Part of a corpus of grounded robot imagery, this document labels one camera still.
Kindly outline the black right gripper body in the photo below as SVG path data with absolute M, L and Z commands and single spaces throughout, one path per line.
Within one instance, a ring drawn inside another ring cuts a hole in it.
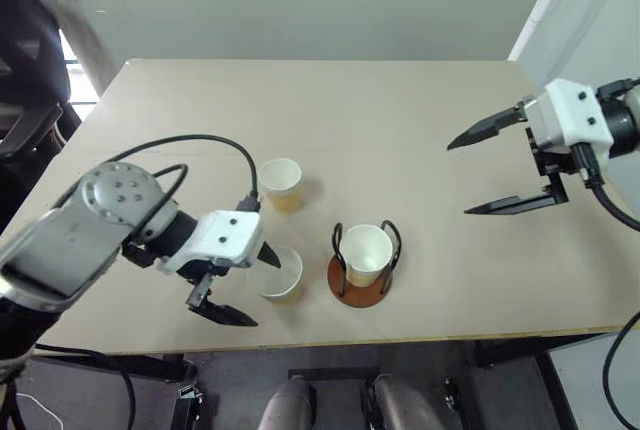
M 549 184 L 544 187 L 543 192 L 547 195 L 565 195 L 566 190 L 561 175 L 572 175 L 576 172 L 572 154 L 541 150 L 535 142 L 530 127 L 526 128 L 526 135 L 539 175 L 549 178 Z

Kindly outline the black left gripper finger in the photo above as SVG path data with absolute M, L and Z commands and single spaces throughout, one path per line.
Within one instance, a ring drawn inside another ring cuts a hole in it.
M 258 323 L 244 312 L 229 306 L 218 305 L 208 299 L 214 276 L 205 274 L 194 286 L 186 304 L 189 310 L 220 325 L 256 327 Z
M 256 260 L 274 268 L 281 267 L 279 256 L 266 241 L 263 241 L 258 245 Z

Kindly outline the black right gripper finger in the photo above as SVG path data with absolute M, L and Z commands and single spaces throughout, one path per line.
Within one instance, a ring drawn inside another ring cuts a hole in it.
M 550 174 L 548 178 L 549 183 L 539 195 L 525 199 L 519 196 L 506 197 L 466 209 L 464 213 L 469 215 L 516 215 L 567 203 L 569 198 L 561 177 L 558 174 Z
M 455 137 L 447 145 L 446 149 L 453 150 L 460 147 L 474 145 L 497 136 L 499 132 L 506 127 L 526 121 L 527 117 L 524 110 L 524 104 L 517 103 L 513 107 L 490 115 L 474 123 L 467 130 Z

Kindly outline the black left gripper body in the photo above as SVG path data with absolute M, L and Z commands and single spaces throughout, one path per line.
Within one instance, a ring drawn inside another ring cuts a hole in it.
M 185 263 L 177 274 L 192 286 L 197 286 L 206 275 L 224 277 L 229 270 L 229 266 L 214 265 L 211 261 L 191 260 Z

